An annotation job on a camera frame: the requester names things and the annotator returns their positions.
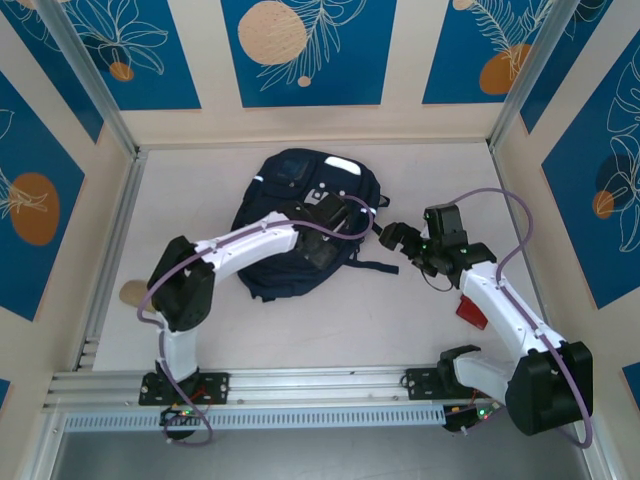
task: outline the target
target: black backpack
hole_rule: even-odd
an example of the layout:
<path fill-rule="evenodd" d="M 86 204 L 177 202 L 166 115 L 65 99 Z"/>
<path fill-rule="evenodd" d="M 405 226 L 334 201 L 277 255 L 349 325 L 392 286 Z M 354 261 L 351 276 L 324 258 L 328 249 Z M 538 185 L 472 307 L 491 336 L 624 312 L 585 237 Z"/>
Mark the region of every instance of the black backpack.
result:
<path fill-rule="evenodd" d="M 380 184 L 375 175 L 363 164 L 328 153 L 291 148 L 268 158 L 262 165 L 244 194 L 232 229 L 260 220 L 285 202 L 318 203 L 328 192 L 354 195 L 373 210 L 389 205 L 389 199 L 380 195 Z M 346 204 L 350 220 L 340 232 L 361 232 L 368 225 L 367 213 L 355 202 L 347 201 Z M 327 241 L 337 248 L 337 255 L 326 269 L 318 269 L 293 250 L 250 265 L 239 271 L 238 276 L 253 298 L 262 297 L 266 302 L 304 295 L 342 265 L 398 273 L 396 266 L 359 261 L 357 254 L 364 239 L 331 238 Z"/>

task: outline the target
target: white floor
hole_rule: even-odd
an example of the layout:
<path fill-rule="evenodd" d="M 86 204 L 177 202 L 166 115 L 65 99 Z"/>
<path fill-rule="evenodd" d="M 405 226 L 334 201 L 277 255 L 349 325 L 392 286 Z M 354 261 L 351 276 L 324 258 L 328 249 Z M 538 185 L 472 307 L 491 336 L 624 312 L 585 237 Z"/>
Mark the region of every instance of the white floor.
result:
<path fill-rule="evenodd" d="M 129 228 L 94 364 L 95 370 L 153 368 L 157 337 L 118 298 L 122 285 L 147 279 L 167 242 L 196 241 L 228 232 L 242 194 L 262 162 L 286 146 L 153 150 Z M 425 207 L 482 186 L 498 186 L 484 143 L 311 146 L 359 160 L 378 177 L 391 207 L 378 223 L 422 227 Z M 516 245 L 501 195 L 481 194 L 460 204 L 471 242 L 498 258 Z M 236 276 L 216 287 L 210 317 L 200 327 L 201 367 L 280 368 L 434 363 L 441 351 L 473 343 L 497 357 L 506 351 L 491 326 L 477 330 L 455 315 L 459 292 L 439 293 L 399 253 L 372 234 L 360 258 L 400 266 L 400 275 L 341 268 L 311 293 L 263 304 Z M 524 260 L 506 269 L 521 295 L 535 295 Z M 446 285 L 444 279 L 434 282 Z"/>

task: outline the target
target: cable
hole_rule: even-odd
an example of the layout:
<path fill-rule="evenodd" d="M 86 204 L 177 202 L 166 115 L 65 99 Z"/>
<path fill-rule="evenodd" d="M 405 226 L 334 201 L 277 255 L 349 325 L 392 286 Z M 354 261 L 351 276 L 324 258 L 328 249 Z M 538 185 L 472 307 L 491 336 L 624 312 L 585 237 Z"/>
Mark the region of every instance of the cable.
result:
<path fill-rule="evenodd" d="M 510 192 L 508 190 L 504 190 L 502 188 L 495 188 L 495 187 L 484 187 L 484 188 L 478 188 L 476 190 L 472 190 L 470 192 L 465 193 L 464 195 L 460 195 L 458 198 L 454 199 L 450 203 L 455 204 L 472 195 L 476 195 L 478 193 L 485 193 L 485 192 L 502 193 L 503 195 L 509 198 L 512 198 L 513 200 L 518 202 L 520 206 L 523 208 L 524 212 L 526 213 L 527 221 L 528 221 L 527 233 L 524 236 L 524 238 L 518 243 L 518 246 L 516 248 L 514 248 L 511 252 L 509 252 L 509 254 L 506 257 L 504 257 L 500 261 L 500 263 L 498 263 L 498 268 L 496 269 L 496 282 L 498 283 L 498 285 L 500 285 L 500 280 L 502 279 L 502 270 L 504 269 L 505 265 L 513 257 L 515 257 L 516 254 L 524 250 L 525 245 L 529 242 L 529 240 L 531 240 L 531 237 L 533 235 L 533 214 L 531 213 L 531 209 L 529 208 L 529 206 L 525 203 L 525 201 L 521 197 L 519 197 L 515 193 Z M 504 285 L 500 285 L 500 291 L 504 293 L 505 297 L 507 297 L 509 302 L 515 307 L 516 310 L 518 310 L 518 313 L 522 315 L 522 317 L 526 320 L 526 322 L 529 324 L 531 329 L 534 332 L 537 331 L 538 325 L 536 324 L 535 320 L 533 320 L 533 318 L 531 318 L 531 316 L 522 307 L 522 305 L 520 305 L 520 302 L 518 302 L 513 297 L 513 295 L 511 295 L 511 292 L 509 292 L 507 287 Z M 560 368 L 560 371 L 564 375 L 564 378 L 567 380 L 569 388 L 571 389 L 571 393 L 573 394 L 573 397 L 575 398 L 576 403 L 578 404 L 580 414 L 582 415 L 582 419 L 584 421 L 585 439 L 584 441 L 580 442 L 579 440 L 569 436 L 564 430 L 560 430 L 560 432 L 562 432 L 565 436 L 567 436 L 569 440 L 577 447 L 580 447 L 583 449 L 589 448 L 593 443 L 593 424 L 591 422 L 591 418 L 589 417 L 589 409 L 587 408 L 584 398 L 582 398 L 580 389 L 578 388 L 576 381 L 571 376 L 571 372 L 569 372 L 569 368 L 565 364 L 560 354 L 556 351 L 551 341 L 547 338 L 547 336 L 544 333 L 541 333 L 538 338 L 542 343 L 544 343 L 545 347 L 547 347 L 547 349 L 551 353 L 551 356 L 553 357 L 555 362 L 558 364 L 558 367 Z"/>
<path fill-rule="evenodd" d="M 259 226 L 259 227 L 255 227 L 255 228 L 251 228 L 249 230 L 246 230 L 244 232 L 240 232 L 237 235 L 233 235 L 230 238 L 227 238 L 221 242 L 219 242 L 218 244 L 216 244 L 216 248 L 221 248 L 224 247 L 225 245 L 228 245 L 231 242 L 235 242 L 236 240 L 240 240 L 241 238 L 244 238 L 246 236 L 252 235 L 254 233 L 263 231 L 263 230 L 267 230 L 270 228 L 275 228 L 275 227 L 282 227 L 285 225 L 298 225 L 298 226 L 302 226 L 302 227 L 308 227 L 308 228 L 312 228 L 314 230 L 318 230 L 321 233 L 324 233 L 327 236 L 330 237 L 335 237 L 338 238 L 340 240 L 360 240 L 361 238 L 364 238 L 373 228 L 373 224 L 374 224 L 374 216 L 373 216 L 373 212 L 371 210 L 371 208 L 369 207 L 369 205 L 367 205 L 363 200 L 354 197 L 352 195 L 342 195 L 342 198 L 346 199 L 346 200 L 352 200 L 356 203 L 358 203 L 360 206 L 362 206 L 364 209 L 366 209 L 366 213 L 367 216 L 369 218 L 369 224 L 367 225 L 367 228 L 364 229 L 362 232 L 354 234 L 354 235 L 347 235 L 347 234 L 343 234 L 343 233 L 339 233 L 339 232 L 334 232 L 333 230 L 329 230 L 328 228 L 324 228 L 320 225 L 316 225 L 315 223 L 311 223 L 311 222 L 307 222 L 304 220 L 279 220 L 277 222 L 273 222 L 273 223 L 268 223 L 267 225 L 264 226 Z M 164 350 L 164 338 L 165 338 L 165 326 L 162 322 L 160 322 L 159 320 L 156 320 L 155 318 L 150 318 L 150 317 L 145 317 L 144 316 L 144 310 L 145 308 L 147 308 L 147 305 L 149 305 L 149 303 L 151 302 L 151 298 L 153 297 L 153 295 L 158 291 L 158 289 L 165 284 L 165 282 L 167 280 L 169 280 L 169 278 L 171 278 L 172 276 L 174 276 L 176 273 L 184 270 L 187 266 L 189 266 L 190 264 L 192 264 L 193 262 L 195 262 L 196 260 L 204 257 L 205 255 L 208 255 L 209 253 L 213 253 L 213 248 L 208 247 L 205 248 L 204 250 L 202 250 L 201 252 L 197 252 L 194 255 L 191 255 L 189 258 L 183 260 L 182 262 L 178 263 L 177 265 L 173 266 L 169 271 L 167 271 L 164 275 L 162 275 L 158 281 L 156 283 L 154 283 L 151 288 L 147 291 L 147 293 L 145 294 L 145 296 L 142 298 L 142 301 L 140 302 L 140 305 L 138 305 L 138 310 L 137 310 L 137 317 L 138 320 L 140 320 L 142 323 L 147 323 L 150 325 L 155 325 L 156 327 L 158 327 L 161 331 L 160 331 L 160 335 L 158 335 L 158 351 L 160 353 L 160 366 L 162 367 L 162 370 L 164 371 L 167 379 L 169 380 L 169 383 L 171 383 L 171 386 L 175 389 L 176 392 L 178 392 L 178 395 L 180 396 L 180 398 L 182 398 L 182 400 L 184 401 L 184 403 L 186 403 L 189 407 L 191 407 L 191 409 L 196 412 L 196 415 L 198 418 L 200 418 L 202 420 L 202 422 L 204 423 L 206 429 L 207 429 L 207 438 L 204 441 L 201 442 L 182 442 L 182 441 L 174 441 L 169 437 L 169 426 L 174 422 L 173 417 L 169 420 L 167 420 L 167 422 L 165 423 L 164 427 L 163 427 L 163 434 L 165 436 L 165 438 L 167 439 L 167 442 L 171 442 L 175 445 L 180 445 L 182 447 L 203 447 L 205 445 L 209 445 L 210 443 L 213 442 L 213 427 L 211 426 L 211 422 L 209 422 L 209 419 L 207 418 L 207 415 L 205 413 L 203 413 L 196 405 L 195 403 L 191 400 L 191 398 L 189 398 L 189 396 L 184 392 L 184 390 L 182 390 L 182 388 L 180 388 L 180 385 L 178 385 L 178 382 L 176 381 L 176 379 L 173 377 L 173 374 L 171 373 L 171 370 L 169 369 L 169 366 L 167 365 L 167 361 L 165 359 L 165 350 Z"/>
<path fill-rule="evenodd" d="M 433 288 L 436 292 L 446 293 L 446 292 L 451 291 L 451 289 L 453 288 L 453 283 L 451 283 L 451 281 L 449 281 L 449 288 L 436 287 L 433 283 L 431 283 L 429 281 L 429 279 L 427 278 L 427 276 L 424 274 L 424 272 L 422 270 L 420 270 L 420 273 L 422 274 L 422 278 L 424 278 L 424 281 L 427 282 L 427 285 L 429 285 L 431 288 Z"/>

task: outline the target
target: perforated metal strip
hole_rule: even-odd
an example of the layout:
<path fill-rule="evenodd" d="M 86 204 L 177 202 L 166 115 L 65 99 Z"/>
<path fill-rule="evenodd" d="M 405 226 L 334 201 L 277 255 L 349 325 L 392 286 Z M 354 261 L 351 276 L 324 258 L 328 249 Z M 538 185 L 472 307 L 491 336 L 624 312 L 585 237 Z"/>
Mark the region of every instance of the perforated metal strip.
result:
<path fill-rule="evenodd" d="M 444 425 L 441 405 L 409 407 L 296 408 L 296 409 L 211 409 L 207 414 L 218 430 L 274 428 L 339 428 L 407 425 Z M 159 430 L 158 411 L 73 413 L 67 417 L 66 432 L 132 432 Z M 197 419 L 182 427 L 203 429 Z"/>

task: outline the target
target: red part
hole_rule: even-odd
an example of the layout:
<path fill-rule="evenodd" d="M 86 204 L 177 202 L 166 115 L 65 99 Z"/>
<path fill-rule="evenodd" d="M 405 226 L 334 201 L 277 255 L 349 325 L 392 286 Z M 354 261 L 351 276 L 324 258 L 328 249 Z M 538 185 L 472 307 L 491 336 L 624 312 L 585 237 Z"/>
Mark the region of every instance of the red part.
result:
<path fill-rule="evenodd" d="M 460 297 L 460 306 L 456 310 L 456 314 L 480 330 L 484 330 L 487 323 L 489 323 L 487 317 L 484 316 L 484 313 L 480 311 L 476 304 L 464 295 Z"/>

